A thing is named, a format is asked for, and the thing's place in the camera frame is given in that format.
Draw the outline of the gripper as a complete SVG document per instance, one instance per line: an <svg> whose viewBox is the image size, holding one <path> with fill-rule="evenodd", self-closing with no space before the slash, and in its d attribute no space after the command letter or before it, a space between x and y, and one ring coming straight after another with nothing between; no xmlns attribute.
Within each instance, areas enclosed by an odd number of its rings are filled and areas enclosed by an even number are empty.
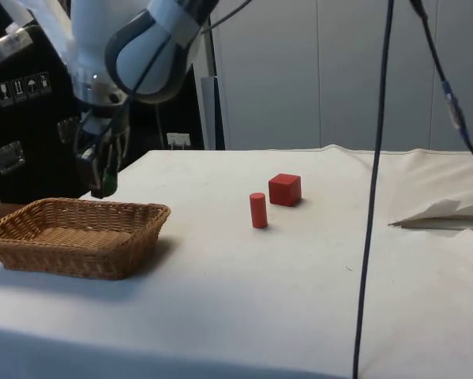
<svg viewBox="0 0 473 379"><path fill-rule="evenodd" d="M118 172L126 157L129 131L111 134L99 145L99 135L80 133L74 140L75 163L78 167L92 166L91 195L103 199L118 188Z"/></svg>

